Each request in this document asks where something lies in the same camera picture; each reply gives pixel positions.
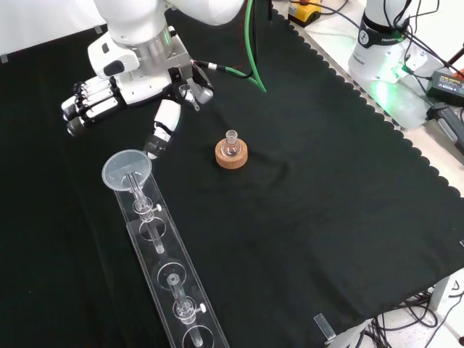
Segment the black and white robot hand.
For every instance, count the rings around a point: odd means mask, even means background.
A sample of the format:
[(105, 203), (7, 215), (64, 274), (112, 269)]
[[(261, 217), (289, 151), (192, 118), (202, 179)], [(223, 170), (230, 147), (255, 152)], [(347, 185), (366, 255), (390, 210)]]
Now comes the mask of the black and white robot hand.
[(119, 111), (159, 100), (144, 145), (149, 159), (155, 160), (166, 150), (180, 120), (178, 95), (168, 72), (149, 76), (134, 70), (111, 78), (95, 76), (73, 86), (73, 95), (61, 105), (62, 116), (67, 121), (67, 132), (79, 136)]

